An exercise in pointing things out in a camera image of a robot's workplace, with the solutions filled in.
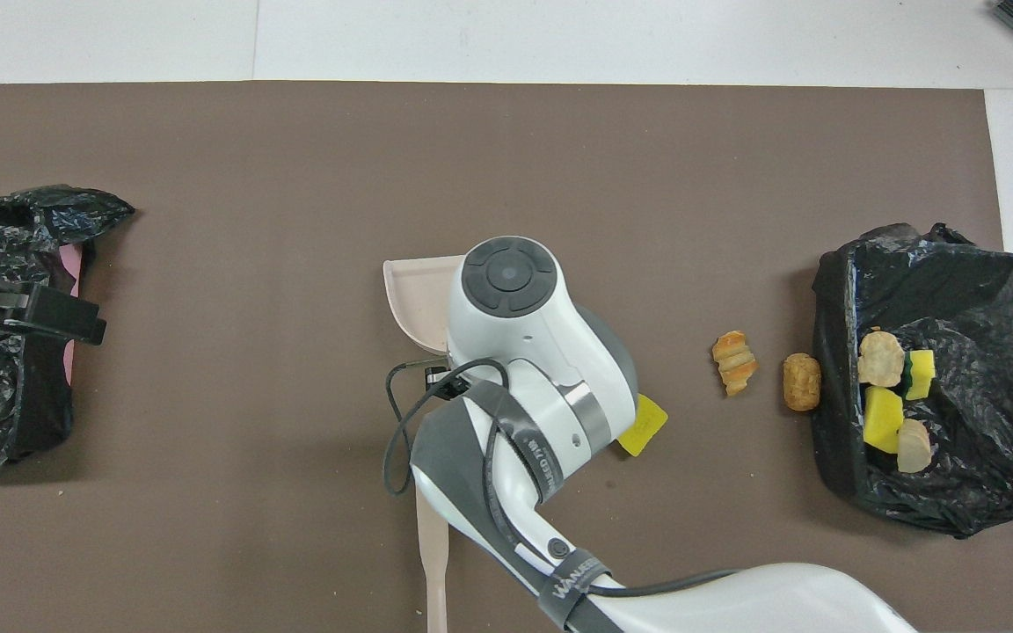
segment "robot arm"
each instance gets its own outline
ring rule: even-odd
[[[622,588],[537,505],[635,421],[627,349],[571,303],[557,260],[524,237],[495,237],[468,252],[450,301],[450,364],[471,386],[422,421],[413,477],[559,629],[912,630],[865,586],[815,565]]]

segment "black plastic bag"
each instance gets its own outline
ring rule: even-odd
[[[82,245],[83,275],[93,237],[133,213],[111,193],[68,184],[0,196],[0,280],[70,292],[76,280],[62,264],[62,245]],[[69,437],[72,392],[64,352],[64,340],[0,333],[0,464]]]
[[[824,483],[891,520],[971,537],[1013,520],[1013,253],[908,224],[864,234],[820,261],[813,347],[823,370],[812,413]],[[862,441],[857,344],[872,327],[933,349],[929,397],[906,402],[936,455],[920,473]]]

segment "black strap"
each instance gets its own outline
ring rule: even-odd
[[[589,585],[597,576],[607,572],[608,568],[600,562],[600,558],[588,550],[573,550],[550,573],[542,591],[538,592],[539,608],[555,625],[565,630],[570,613],[589,592]]]
[[[481,381],[463,393],[491,417],[491,423],[506,437],[508,443],[526,463],[530,476],[538,488],[539,503],[545,503],[562,488],[565,476],[562,465],[554,456],[554,449],[534,417],[501,385]]]

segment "brown mat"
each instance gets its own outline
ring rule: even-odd
[[[142,214],[85,285],[109,328],[74,436],[0,471],[0,630],[422,630],[413,497],[379,466],[382,378],[424,355],[382,260],[510,233],[671,413],[545,512],[620,580],[815,562],[919,629],[1013,630],[1013,523],[961,542],[852,508],[779,401],[825,250],[900,221],[1000,247],[981,92],[3,85],[0,193],[62,181]],[[726,401],[708,349],[734,328],[764,368]],[[457,632],[552,630],[456,534],[448,589]]]

